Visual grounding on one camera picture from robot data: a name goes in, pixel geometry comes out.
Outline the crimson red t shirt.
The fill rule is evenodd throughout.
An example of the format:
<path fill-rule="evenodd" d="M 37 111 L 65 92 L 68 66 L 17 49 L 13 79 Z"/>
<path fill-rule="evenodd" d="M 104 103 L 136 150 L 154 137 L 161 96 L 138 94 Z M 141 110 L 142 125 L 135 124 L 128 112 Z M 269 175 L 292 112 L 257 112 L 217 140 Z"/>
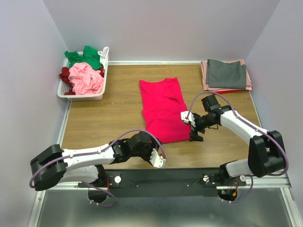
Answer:
<path fill-rule="evenodd" d="M 164 144 L 189 140 L 190 126 L 180 116 L 187 106 L 178 79 L 140 80 L 139 87 L 146 130 Z"/>

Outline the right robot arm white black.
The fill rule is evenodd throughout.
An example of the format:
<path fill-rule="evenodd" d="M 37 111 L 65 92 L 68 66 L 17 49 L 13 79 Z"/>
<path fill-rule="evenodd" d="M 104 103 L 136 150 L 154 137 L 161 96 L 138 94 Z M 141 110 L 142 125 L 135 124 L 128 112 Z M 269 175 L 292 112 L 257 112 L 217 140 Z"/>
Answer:
<path fill-rule="evenodd" d="M 241 176 L 261 178 L 266 175 L 284 175 L 289 162 L 281 133 L 258 127 L 243 118 L 231 104 L 221 106 L 216 99 L 217 95 L 213 92 L 201 100 L 206 115 L 200 116 L 191 110 L 180 114 L 182 122 L 190 125 L 191 141 L 203 141 L 199 133 L 204 134 L 206 129 L 217 125 L 231 130 L 248 145 L 248 157 L 220 165 L 215 179 L 223 185 L 229 185 Z"/>

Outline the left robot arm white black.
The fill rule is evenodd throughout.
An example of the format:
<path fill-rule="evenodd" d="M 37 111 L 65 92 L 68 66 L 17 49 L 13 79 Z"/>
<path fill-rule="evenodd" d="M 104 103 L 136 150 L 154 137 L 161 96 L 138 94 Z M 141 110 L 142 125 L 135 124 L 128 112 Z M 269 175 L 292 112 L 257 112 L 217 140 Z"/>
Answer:
<path fill-rule="evenodd" d="M 108 144 L 84 149 L 62 149 L 53 144 L 30 161 L 30 188 L 44 191 L 63 182 L 91 183 L 101 186 L 105 175 L 98 166 L 119 164 L 140 157 L 154 168 L 163 168 L 166 154 L 162 142 L 146 130 L 133 130 L 125 138 L 121 134 Z"/>

